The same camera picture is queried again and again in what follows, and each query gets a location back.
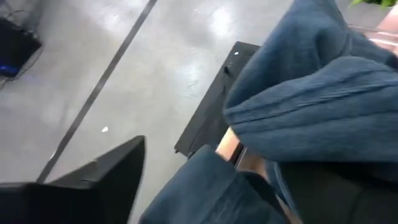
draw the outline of green plant leaf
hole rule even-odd
[[[388,7],[390,5],[390,0],[382,0],[381,1],[381,8],[385,9],[386,7]]]
[[[351,4],[348,6],[348,7],[353,7],[353,6],[355,6],[356,4],[359,4],[359,3],[361,3],[361,2],[363,2],[364,0],[353,0],[353,2],[351,2]]]

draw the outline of gray concrete floor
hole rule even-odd
[[[146,135],[146,168],[131,217],[137,223],[185,162],[174,144],[233,44],[262,44],[291,2],[159,0],[47,180]],[[37,178],[146,3],[47,1],[38,29],[41,57],[0,92],[0,182]],[[339,0],[348,22],[361,26],[374,27],[386,14],[347,5]]]

